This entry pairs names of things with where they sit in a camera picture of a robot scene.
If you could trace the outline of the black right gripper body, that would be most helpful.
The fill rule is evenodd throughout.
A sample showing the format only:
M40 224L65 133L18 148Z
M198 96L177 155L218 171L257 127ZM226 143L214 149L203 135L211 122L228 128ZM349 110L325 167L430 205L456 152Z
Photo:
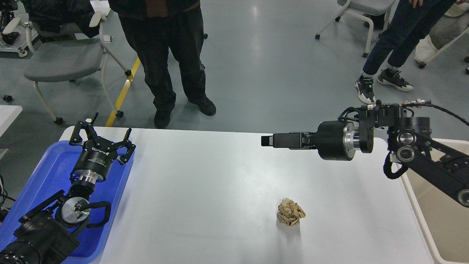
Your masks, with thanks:
M358 148L358 127L349 121L324 121L310 137L324 160L350 161Z

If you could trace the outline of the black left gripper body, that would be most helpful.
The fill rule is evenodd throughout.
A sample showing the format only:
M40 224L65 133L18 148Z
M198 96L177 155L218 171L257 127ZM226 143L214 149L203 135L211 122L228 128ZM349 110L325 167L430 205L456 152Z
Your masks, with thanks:
M91 182L104 182L110 172L113 161L117 157L117 150L113 147L114 142L103 137L84 142L82 152L77 160L71 174L70 182L91 178Z

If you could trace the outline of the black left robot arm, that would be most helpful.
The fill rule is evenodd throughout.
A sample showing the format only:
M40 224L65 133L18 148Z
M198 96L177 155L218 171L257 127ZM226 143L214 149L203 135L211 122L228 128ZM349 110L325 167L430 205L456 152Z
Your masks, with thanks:
M131 128L120 142L78 121L52 145L1 225L2 264L92 261L110 233L132 167Z

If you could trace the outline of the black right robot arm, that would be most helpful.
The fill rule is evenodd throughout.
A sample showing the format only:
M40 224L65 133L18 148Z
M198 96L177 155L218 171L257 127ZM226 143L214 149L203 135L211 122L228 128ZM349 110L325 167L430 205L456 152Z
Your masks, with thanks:
M468 207L469 157L431 138L428 117L415 117L414 107L434 107L427 100L374 104L346 108L334 121L324 121L316 132L276 133L261 137L262 146L315 149L324 160L350 161L357 149L373 150L374 129L387 129L388 154L383 166L389 179L412 169L427 182L464 207Z

